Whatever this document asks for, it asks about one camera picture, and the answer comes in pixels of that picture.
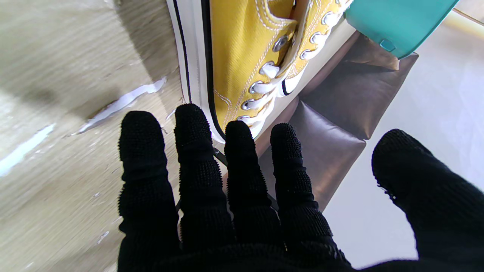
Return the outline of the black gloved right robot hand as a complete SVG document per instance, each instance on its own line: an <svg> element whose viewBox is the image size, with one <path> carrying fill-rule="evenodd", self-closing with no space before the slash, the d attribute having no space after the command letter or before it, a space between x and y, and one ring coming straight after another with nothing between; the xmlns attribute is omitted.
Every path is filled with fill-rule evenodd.
<svg viewBox="0 0 484 272"><path fill-rule="evenodd" d="M209 124L194 104L175 110L180 209L168 181L157 119L130 111L121 122L123 188L119 272L354 272L333 240L289 124L271 131L278 209L271 206L249 127L226 127L228 192L223 192ZM373 175L406 215L417 260L364 272L482 272L483 192L399 129L375 146Z"/></svg>

